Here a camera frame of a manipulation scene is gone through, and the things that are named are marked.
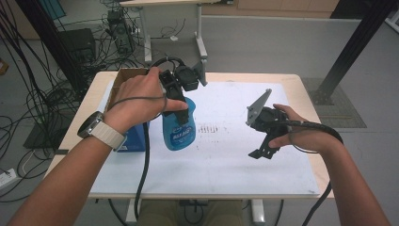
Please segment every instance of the watch strap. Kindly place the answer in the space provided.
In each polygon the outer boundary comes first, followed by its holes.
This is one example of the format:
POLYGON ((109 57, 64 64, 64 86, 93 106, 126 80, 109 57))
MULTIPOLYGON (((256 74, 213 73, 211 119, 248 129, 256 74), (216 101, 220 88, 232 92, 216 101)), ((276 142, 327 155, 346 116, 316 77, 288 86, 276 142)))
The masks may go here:
POLYGON ((119 149, 125 141, 125 136, 102 121, 94 127, 91 134, 114 150, 119 149))

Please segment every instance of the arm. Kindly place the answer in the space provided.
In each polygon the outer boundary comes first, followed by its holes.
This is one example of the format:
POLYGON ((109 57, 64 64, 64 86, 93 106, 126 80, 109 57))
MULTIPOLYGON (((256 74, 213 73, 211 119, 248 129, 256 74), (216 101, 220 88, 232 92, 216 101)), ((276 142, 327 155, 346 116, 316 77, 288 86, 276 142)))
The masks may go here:
MULTIPOLYGON (((162 96, 159 69, 122 84, 117 100, 133 96, 162 96)), ((153 119, 163 99, 133 100, 115 105, 104 122, 124 134, 132 126, 153 119)), ((166 110, 186 109, 186 103, 168 100, 166 110)), ((81 140, 46 176, 11 219, 9 225, 73 225, 111 148, 96 137, 81 140)))
MULTIPOLYGON (((285 111, 290 120, 304 121, 289 106, 275 105, 275 108, 285 111)), ((349 152, 338 139, 319 131, 300 130, 271 140, 269 146, 289 144, 317 151, 323 157, 342 225, 390 225, 349 152)))

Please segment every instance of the hand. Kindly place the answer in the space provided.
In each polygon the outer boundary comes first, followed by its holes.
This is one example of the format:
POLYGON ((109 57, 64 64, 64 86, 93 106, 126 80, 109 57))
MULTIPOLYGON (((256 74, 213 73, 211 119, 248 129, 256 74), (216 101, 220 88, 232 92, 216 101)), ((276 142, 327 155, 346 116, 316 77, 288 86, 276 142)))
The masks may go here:
MULTIPOLYGON (((307 121, 287 105, 274 105, 274 107, 287 113, 290 121, 307 121)), ((318 130, 301 127, 293 127, 292 129, 293 130, 287 135, 271 140, 269 142, 269 147, 279 148, 293 144, 301 149, 323 153, 333 149, 335 145, 342 145, 341 142, 335 137, 318 130)))
POLYGON ((134 99, 121 102, 105 113, 105 123, 124 133, 132 126, 152 120, 165 111, 187 109, 185 102, 168 99, 165 102, 164 93, 159 83, 160 69, 152 67, 147 75, 138 75, 120 85, 116 95, 119 101, 131 97, 159 97, 157 99, 134 99))

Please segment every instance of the spray bottle label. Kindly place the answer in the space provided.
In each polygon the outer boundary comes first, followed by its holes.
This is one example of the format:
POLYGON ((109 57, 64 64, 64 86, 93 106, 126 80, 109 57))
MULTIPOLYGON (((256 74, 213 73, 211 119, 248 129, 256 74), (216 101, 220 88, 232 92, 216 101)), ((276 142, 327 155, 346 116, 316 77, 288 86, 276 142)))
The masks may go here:
POLYGON ((170 143, 173 146, 190 142, 190 139, 194 139, 193 127, 190 125, 184 125, 173 128, 173 132, 170 134, 170 143))

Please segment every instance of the wristwatch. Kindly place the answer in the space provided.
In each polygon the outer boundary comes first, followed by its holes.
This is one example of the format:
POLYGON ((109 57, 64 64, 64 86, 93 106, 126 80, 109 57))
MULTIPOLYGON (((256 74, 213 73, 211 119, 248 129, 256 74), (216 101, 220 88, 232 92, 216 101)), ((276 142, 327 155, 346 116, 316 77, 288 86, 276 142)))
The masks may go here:
POLYGON ((80 126, 77 135, 81 138, 94 136, 117 151, 126 141, 126 136, 120 134, 111 126, 103 122, 104 114, 96 111, 80 126))

